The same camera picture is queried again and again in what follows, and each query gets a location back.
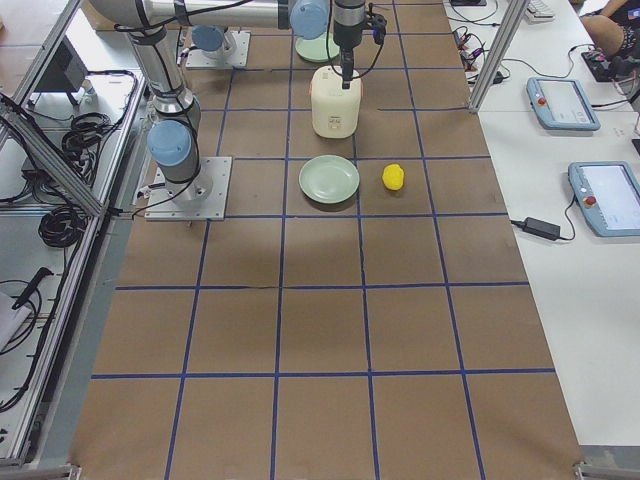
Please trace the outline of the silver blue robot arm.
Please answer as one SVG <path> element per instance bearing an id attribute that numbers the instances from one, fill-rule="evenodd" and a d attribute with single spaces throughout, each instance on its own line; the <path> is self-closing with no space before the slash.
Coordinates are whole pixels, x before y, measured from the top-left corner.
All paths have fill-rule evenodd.
<path id="1" fill-rule="evenodd" d="M 343 86 L 354 80 L 354 50 L 368 28 L 363 1 L 93 1 L 93 8 L 128 36 L 154 95 L 159 124 L 147 146 L 160 167 L 171 202 L 193 204 L 212 188 L 199 159 L 200 106 L 171 58 L 167 26 L 248 26 L 290 30 L 313 40 L 328 32 L 339 47 Z"/>

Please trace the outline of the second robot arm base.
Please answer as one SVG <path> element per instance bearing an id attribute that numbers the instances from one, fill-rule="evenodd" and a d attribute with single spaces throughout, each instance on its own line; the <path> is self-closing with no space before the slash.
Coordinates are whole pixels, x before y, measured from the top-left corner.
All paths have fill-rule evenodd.
<path id="1" fill-rule="evenodd" d="M 230 55 L 236 49 L 236 41 L 227 27 L 194 26 L 191 38 L 198 49 L 209 53 L 221 52 Z"/>

